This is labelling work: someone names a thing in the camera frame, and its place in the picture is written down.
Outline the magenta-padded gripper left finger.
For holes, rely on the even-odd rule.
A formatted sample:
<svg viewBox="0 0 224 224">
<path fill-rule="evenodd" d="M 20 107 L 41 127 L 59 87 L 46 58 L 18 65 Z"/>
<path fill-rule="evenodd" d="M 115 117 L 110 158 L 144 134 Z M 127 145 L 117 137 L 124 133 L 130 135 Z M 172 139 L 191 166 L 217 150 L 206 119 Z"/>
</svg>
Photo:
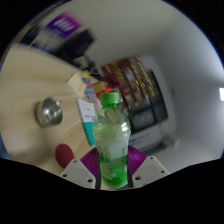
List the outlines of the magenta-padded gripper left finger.
<svg viewBox="0 0 224 224">
<path fill-rule="evenodd" d="M 97 149 L 93 148 L 80 160 L 72 159 L 61 173 L 61 177 L 84 188 L 100 189 Z"/>
</svg>

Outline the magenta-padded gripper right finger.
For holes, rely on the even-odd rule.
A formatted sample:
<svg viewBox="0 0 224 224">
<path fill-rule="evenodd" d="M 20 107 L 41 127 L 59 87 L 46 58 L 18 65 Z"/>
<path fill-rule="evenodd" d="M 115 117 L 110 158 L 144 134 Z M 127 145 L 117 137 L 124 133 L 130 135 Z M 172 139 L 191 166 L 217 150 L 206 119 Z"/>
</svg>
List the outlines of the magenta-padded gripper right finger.
<svg viewBox="0 0 224 224">
<path fill-rule="evenodd" d="M 140 188 L 157 181 L 169 172 L 155 156 L 146 156 L 128 147 L 128 187 Z"/>
</svg>

